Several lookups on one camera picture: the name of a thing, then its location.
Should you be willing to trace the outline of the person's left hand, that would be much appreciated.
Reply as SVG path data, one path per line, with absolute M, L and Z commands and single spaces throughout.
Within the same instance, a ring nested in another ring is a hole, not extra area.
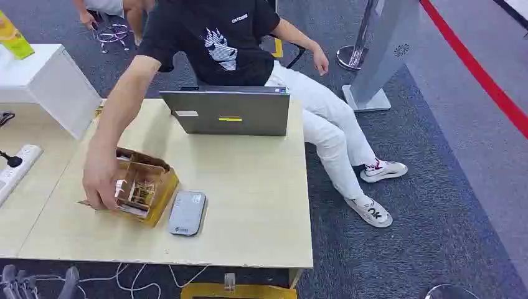
M 311 49 L 313 54 L 313 62 L 316 70 L 320 76 L 328 73 L 329 61 L 323 49 L 318 43 L 315 43 Z

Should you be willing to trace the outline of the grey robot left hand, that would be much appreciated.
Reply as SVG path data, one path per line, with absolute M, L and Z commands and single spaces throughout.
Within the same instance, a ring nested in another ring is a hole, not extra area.
M 65 276 L 28 275 L 25 270 L 18 270 L 15 265 L 6 265 L 1 274 L 1 291 L 6 298 L 39 299 L 44 298 L 37 288 L 38 281 L 61 281 L 64 284 L 58 299 L 73 298 L 78 288 L 80 275 L 77 267 L 67 269 Z

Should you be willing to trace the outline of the person's right hand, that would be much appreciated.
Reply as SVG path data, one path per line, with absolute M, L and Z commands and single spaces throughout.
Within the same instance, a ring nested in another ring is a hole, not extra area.
M 98 210 L 117 211 L 115 197 L 118 162 L 116 145 L 91 140 L 83 170 L 83 187 L 89 205 Z

